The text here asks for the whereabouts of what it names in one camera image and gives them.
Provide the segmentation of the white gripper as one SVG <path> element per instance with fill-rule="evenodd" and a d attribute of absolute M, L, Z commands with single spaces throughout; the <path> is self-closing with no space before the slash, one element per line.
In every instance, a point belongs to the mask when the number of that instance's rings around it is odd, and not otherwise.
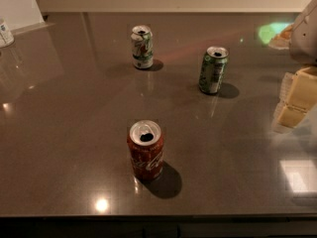
<path fill-rule="evenodd" d="M 317 65 L 317 0 L 311 0 L 292 26 L 291 57 L 301 64 Z M 275 128 L 294 129 L 317 104 L 317 67 L 287 72 L 275 108 Z"/>

